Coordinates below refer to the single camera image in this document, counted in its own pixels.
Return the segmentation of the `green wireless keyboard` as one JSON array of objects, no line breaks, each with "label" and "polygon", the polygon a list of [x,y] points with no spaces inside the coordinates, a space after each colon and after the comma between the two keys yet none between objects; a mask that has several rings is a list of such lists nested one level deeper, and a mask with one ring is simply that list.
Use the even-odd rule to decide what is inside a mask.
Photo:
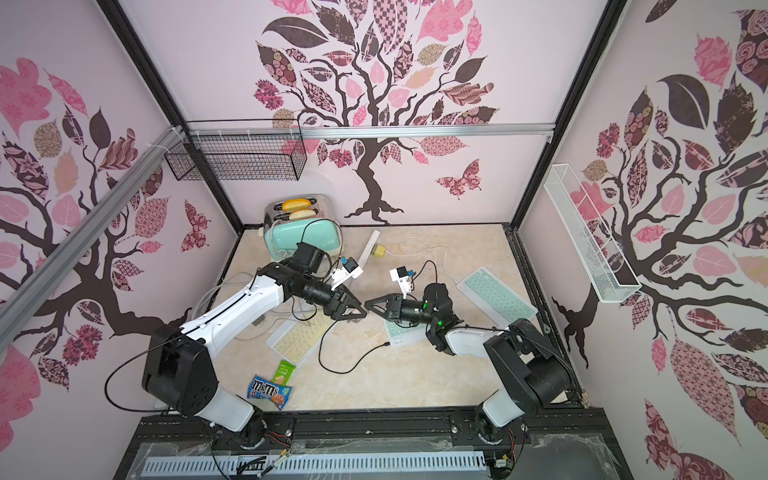
[{"label": "green wireless keyboard", "polygon": [[426,339],[425,327],[416,324],[414,327],[402,327],[395,322],[383,321],[388,342],[392,347],[403,347]]}]

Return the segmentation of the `white power strip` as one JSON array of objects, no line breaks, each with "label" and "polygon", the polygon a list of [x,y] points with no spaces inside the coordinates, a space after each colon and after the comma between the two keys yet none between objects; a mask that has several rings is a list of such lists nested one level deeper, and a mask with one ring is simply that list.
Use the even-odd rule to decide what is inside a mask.
[{"label": "white power strip", "polygon": [[358,259],[358,265],[361,269],[365,269],[366,263],[370,256],[372,255],[372,252],[375,250],[375,247],[378,243],[378,239],[380,237],[381,232],[379,230],[374,230],[366,243],[360,258]]}]

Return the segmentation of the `yellow wireless keyboard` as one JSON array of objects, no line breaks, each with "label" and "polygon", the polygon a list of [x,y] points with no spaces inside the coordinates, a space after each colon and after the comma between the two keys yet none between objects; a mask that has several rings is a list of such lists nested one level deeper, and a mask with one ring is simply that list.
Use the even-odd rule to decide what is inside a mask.
[{"label": "yellow wireless keyboard", "polygon": [[266,339],[266,345],[283,360],[299,367],[333,324],[332,319],[321,314],[306,322],[285,320]]}]

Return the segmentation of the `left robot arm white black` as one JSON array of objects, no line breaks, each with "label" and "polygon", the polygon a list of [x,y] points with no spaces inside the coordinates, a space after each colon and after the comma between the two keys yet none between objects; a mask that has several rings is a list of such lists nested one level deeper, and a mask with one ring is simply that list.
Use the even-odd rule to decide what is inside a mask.
[{"label": "left robot arm white black", "polygon": [[296,297],[335,321],[362,319],[362,303],[344,285],[363,273],[352,257],[343,257],[330,274],[317,271],[329,254],[306,242],[293,255],[271,262],[235,295],[180,327],[165,325],[150,340],[142,388],[186,418],[198,417],[236,436],[240,445],[263,442],[263,412],[220,385],[213,360],[258,317]]}]

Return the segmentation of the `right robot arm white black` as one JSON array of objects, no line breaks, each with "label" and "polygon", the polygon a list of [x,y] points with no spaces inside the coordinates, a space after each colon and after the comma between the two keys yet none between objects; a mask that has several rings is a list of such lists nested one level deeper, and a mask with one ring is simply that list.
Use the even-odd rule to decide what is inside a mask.
[{"label": "right robot arm white black", "polygon": [[531,321],[519,318],[504,329],[468,325],[455,314],[443,283],[427,285],[420,300],[392,293],[364,306],[390,323],[423,325],[439,352],[490,360],[502,387],[476,407],[472,421],[487,444],[500,443],[514,421],[540,413],[573,386],[569,366]]}]

